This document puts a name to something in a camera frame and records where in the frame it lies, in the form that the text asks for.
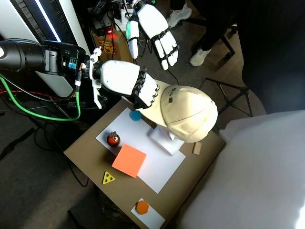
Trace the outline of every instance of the white cloth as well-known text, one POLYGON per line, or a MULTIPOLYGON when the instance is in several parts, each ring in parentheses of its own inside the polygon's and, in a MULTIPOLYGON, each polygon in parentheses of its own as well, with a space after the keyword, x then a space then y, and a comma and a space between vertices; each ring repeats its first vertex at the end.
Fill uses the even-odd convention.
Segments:
POLYGON ((230 122, 182 229, 305 229, 305 111, 230 122))

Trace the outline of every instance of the cardboard box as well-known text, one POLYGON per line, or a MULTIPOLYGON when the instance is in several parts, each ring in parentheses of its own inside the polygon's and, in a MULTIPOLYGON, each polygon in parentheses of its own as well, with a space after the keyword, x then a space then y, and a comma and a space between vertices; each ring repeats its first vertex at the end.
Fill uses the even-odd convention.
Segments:
POLYGON ((120 31, 113 31, 113 44, 112 34, 105 36, 97 36, 95 32, 92 32, 92 36, 96 47, 102 47, 101 61, 108 61, 112 59, 119 61, 127 61, 133 63, 132 56, 129 52, 128 43, 126 42, 123 34, 120 31))
MULTIPOLYGON (((162 228, 165 228, 221 151, 224 141, 211 131, 205 139, 200 141, 202 147, 199 155, 192 153, 194 143, 185 143, 180 151, 186 155, 186 158, 159 194, 156 194, 139 177, 130 177, 113 168, 111 165, 115 160, 114 154, 96 139, 96 136, 126 107, 132 108, 132 105, 125 100, 119 101, 76 140, 65 151, 65 155, 140 228, 147 227, 132 214, 131 209, 141 198, 165 219, 162 225, 162 228), (103 185, 105 171, 108 171, 116 180, 103 185)), ((156 126, 145 118, 143 120, 152 127, 156 126)))

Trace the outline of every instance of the green cable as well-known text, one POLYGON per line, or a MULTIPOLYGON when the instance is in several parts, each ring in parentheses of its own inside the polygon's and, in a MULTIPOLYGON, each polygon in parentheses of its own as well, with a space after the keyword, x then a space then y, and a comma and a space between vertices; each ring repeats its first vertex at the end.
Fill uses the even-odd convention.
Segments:
POLYGON ((52 121, 74 121, 76 119, 78 119, 80 116, 81 116, 81 106, 80 106, 80 98, 79 98, 79 92, 76 92, 76 105, 77 105, 77 112, 78 112, 78 115, 77 117, 75 118, 54 118, 54 117, 48 117, 48 116, 44 116, 44 115, 41 115, 41 114, 37 114, 37 113, 34 113, 32 111, 29 111, 28 109, 24 108, 23 106, 21 106, 17 100, 15 99, 15 97, 13 96, 12 92, 10 91, 10 88, 9 86, 7 85, 6 81, 0 77, 0 80, 1 82, 3 83, 5 89, 7 90, 10 98, 12 99, 12 101, 15 103, 15 105, 21 109, 22 111, 24 111, 25 113, 28 113, 32 116, 35 116, 35 117, 38 117, 38 118, 43 118, 43 119, 48 119, 48 120, 52 120, 52 121))

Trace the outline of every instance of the person's leg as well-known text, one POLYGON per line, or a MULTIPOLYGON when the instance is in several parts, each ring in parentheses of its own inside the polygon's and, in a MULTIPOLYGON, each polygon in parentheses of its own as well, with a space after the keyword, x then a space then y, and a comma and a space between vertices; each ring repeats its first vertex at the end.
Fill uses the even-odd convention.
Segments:
POLYGON ((170 28, 175 27, 179 21, 188 19, 192 14, 192 9, 188 8, 185 0, 171 0, 173 12, 166 19, 170 28))
POLYGON ((225 35, 236 15, 233 2, 235 0, 219 0, 218 2, 192 0, 194 6, 207 20, 206 33, 201 38, 201 47, 190 58, 192 66, 202 65, 213 45, 225 35))

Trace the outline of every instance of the blue disc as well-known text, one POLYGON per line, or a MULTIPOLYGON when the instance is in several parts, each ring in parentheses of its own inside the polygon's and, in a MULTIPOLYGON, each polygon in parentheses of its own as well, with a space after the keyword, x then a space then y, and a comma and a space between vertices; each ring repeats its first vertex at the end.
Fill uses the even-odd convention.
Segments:
POLYGON ((134 121, 139 121, 142 117, 142 114, 139 111, 131 111, 129 116, 134 121))

